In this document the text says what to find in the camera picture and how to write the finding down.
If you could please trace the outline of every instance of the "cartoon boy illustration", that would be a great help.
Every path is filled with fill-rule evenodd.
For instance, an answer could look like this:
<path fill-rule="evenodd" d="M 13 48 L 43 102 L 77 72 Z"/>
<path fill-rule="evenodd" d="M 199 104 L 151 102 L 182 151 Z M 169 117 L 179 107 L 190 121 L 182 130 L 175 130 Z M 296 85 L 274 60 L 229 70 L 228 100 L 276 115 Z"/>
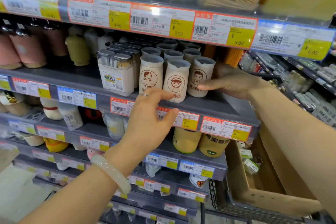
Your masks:
<path fill-rule="evenodd" d="M 172 80 L 171 80 L 171 86 L 173 86 L 173 89 L 172 91 L 173 92 L 180 92 L 182 89 L 180 89 L 180 86 L 182 84 L 182 81 L 180 78 L 178 77 L 174 77 Z"/>
<path fill-rule="evenodd" d="M 155 84 L 152 82 L 151 72 L 145 71 L 145 73 L 143 74 L 143 78 L 142 78 L 142 84 L 146 86 L 147 88 L 151 88 L 155 86 Z"/>
<path fill-rule="evenodd" d="M 191 81 L 193 84 L 198 85 L 202 79 L 203 79 L 203 73 L 200 71 L 195 71 Z"/>

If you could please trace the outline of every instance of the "yellow jar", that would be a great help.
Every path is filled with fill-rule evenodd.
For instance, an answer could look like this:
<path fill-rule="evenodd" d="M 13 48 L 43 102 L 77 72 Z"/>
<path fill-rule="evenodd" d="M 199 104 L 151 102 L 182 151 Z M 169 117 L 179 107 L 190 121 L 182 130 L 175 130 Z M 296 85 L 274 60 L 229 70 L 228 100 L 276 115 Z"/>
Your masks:
<path fill-rule="evenodd" d="M 45 145 L 50 152 L 60 152 L 65 150 L 69 145 L 66 142 L 57 141 L 47 137 L 43 137 L 43 140 L 45 141 Z"/>
<path fill-rule="evenodd" d="M 218 158 L 222 155 L 229 141 L 230 139 L 228 138 L 202 134 L 198 148 L 204 155 L 211 158 Z"/>
<path fill-rule="evenodd" d="M 193 153 L 197 149 L 201 138 L 201 132 L 175 128 L 173 136 L 173 146 L 182 153 Z"/>

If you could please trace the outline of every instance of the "person's left hand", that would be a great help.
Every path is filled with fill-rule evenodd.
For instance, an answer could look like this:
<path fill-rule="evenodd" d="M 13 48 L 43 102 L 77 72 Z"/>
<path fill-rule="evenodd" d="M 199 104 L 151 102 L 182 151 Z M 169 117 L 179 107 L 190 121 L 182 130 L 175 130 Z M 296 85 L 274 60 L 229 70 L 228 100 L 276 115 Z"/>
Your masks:
<path fill-rule="evenodd" d="M 121 142 L 146 156 L 162 143 L 179 114 L 179 110 L 174 108 L 162 120 L 159 120 L 156 114 L 159 101 L 172 99 L 174 94 L 154 88 L 146 89 L 143 94 L 147 94 L 148 97 L 139 94 L 136 98 L 127 130 Z"/>

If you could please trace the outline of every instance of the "bracelet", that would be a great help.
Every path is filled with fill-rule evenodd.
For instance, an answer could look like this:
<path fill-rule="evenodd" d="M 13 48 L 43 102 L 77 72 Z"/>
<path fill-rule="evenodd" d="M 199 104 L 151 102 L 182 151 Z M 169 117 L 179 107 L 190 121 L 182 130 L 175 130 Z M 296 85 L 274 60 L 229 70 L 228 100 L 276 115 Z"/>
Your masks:
<path fill-rule="evenodd" d="M 123 194 L 127 195 L 131 191 L 131 185 L 125 176 L 118 169 L 116 169 L 114 165 L 110 164 L 106 158 L 96 154 L 91 158 L 91 163 L 105 171 L 119 186 Z"/>

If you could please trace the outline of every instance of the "forearm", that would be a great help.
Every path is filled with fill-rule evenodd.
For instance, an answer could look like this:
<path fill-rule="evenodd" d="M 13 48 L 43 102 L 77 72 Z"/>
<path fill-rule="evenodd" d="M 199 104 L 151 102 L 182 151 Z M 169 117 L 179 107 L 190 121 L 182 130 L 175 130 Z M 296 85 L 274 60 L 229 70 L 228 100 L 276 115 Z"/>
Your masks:
<path fill-rule="evenodd" d="M 252 91 L 249 99 L 289 162 L 336 219 L 336 131 L 273 87 Z"/>
<path fill-rule="evenodd" d="M 104 157 L 127 177 L 142 160 L 142 156 L 132 149 L 121 141 Z M 117 188 L 110 176 L 92 165 L 20 224 L 96 224 Z"/>

